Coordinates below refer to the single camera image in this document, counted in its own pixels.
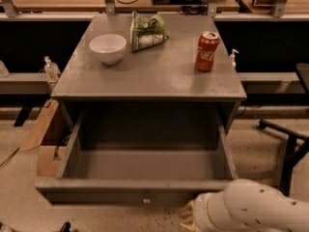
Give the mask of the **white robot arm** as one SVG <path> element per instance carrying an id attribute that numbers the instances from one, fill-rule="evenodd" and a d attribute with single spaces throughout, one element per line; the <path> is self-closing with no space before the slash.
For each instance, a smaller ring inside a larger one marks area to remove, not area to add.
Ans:
<path id="1" fill-rule="evenodd" d="M 181 226 L 193 232 L 271 228 L 309 232 L 309 203 L 270 186 L 236 179 L 220 192 L 199 194 L 182 209 Z"/>

